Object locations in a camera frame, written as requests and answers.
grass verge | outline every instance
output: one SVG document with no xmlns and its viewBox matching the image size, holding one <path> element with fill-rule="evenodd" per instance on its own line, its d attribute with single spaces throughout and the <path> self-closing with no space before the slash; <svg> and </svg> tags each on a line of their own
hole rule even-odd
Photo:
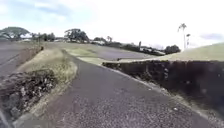
<svg viewBox="0 0 224 128">
<path fill-rule="evenodd" d="M 54 72 L 59 84 L 35 105 L 30 113 L 39 116 L 44 113 L 44 106 L 68 87 L 68 83 L 75 77 L 77 66 L 66 51 L 48 49 L 37 54 L 32 60 L 20 66 L 17 72 L 30 72 L 40 69 L 50 69 Z"/>
</svg>

hill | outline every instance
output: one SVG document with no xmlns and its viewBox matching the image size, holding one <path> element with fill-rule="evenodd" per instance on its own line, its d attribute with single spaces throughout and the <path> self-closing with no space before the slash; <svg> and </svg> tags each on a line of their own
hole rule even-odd
<svg viewBox="0 0 224 128">
<path fill-rule="evenodd" d="M 153 60 L 218 60 L 224 61 L 224 43 L 204 46 L 184 52 L 153 58 Z"/>
</svg>

tree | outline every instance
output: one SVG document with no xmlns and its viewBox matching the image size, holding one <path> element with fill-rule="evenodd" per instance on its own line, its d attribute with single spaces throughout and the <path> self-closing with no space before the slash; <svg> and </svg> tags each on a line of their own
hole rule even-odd
<svg viewBox="0 0 224 128">
<path fill-rule="evenodd" d="M 177 53 L 177 52 L 180 52 L 180 48 L 177 45 L 167 46 L 164 52 L 166 54 Z"/>
<path fill-rule="evenodd" d="M 0 37 L 10 41 L 18 41 L 22 35 L 30 33 L 28 30 L 21 27 L 7 27 L 0 31 Z"/>
<path fill-rule="evenodd" d="M 184 30 L 185 30 L 186 27 L 187 27 L 186 24 L 185 24 L 185 23 L 182 23 L 182 24 L 179 26 L 179 28 L 178 28 L 178 32 L 179 32 L 180 29 L 183 30 L 183 36 L 184 36 L 184 49 L 186 49 L 186 47 L 187 47 L 187 45 L 186 45 L 186 40 L 185 40 L 185 32 L 184 32 Z"/>
<path fill-rule="evenodd" d="M 113 38 L 112 37 L 110 37 L 110 36 L 107 36 L 107 40 L 108 40 L 108 42 L 112 42 L 112 40 L 113 40 Z"/>
<path fill-rule="evenodd" d="M 191 34 L 187 34 L 186 36 L 187 36 L 187 45 L 189 45 L 189 40 L 190 40 Z"/>
<path fill-rule="evenodd" d="M 95 37 L 95 38 L 93 39 L 93 41 L 103 41 L 104 43 L 107 42 L 107 40 L 105 40 L 103 37 Z"/>
<path fill-rule="evenodd" d="M 67 37 L 70 42 L 73 40 L 76 41 L 89 41 L 88 36 L 84 31 L 81 31 L 80 29 L 69 29 L 65 31 L 65 37 Z"/>
<path fill-rule="evenodd" d="M 48 34 L 48 35 L 47 35 L 47 40 L 48 40 L 48 41 L 54 41 L 54 40 L 55 40 L 55 35 L 54 35 L 54 33 Z"/>
</svg>

bush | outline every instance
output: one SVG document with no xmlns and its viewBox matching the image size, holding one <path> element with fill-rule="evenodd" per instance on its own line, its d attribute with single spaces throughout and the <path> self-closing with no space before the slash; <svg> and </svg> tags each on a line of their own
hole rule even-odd
<svg viewBox="0 0 224 128">
<path fill-rule="evenodd" d="M 166 54 L 173 54 L 173 53 L 180 52 L 180 48 L 177 45 L 167 46 L 164 52 Z"/>
</svg>

palm tree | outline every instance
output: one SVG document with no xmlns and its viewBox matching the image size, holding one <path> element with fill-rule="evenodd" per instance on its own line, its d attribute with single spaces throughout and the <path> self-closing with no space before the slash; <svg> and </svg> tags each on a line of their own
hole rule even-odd
<svg viewBox="0 0 224 128">
<path fill-rule="evenodd" d="M 189 39 L 190 39 L 191 34 L 187 34 L 186 36 L 187 36 L 187 45 L 189 45 Z"/>
<path fill-rule="evenodd" d="M 107 40 L 111 43 L 112 42 L 112 37 L 107 36 Z"/>
<path fill-rule="evenodd" d="M 185 40 L 185 33 L 184 33 L 184 29 L 187 27 L 187 25 L 185 24 L 185 23 L 182 23 L 180 26 L 179 26 L 179 28 L 178 28 L 178 32 L 179 32 L 179 30 L 180 29 L 182 29 L 183 30 L 183 35 L 184 35 L 184 50 L 186 49 L 186 40 Z"/>
</svg>

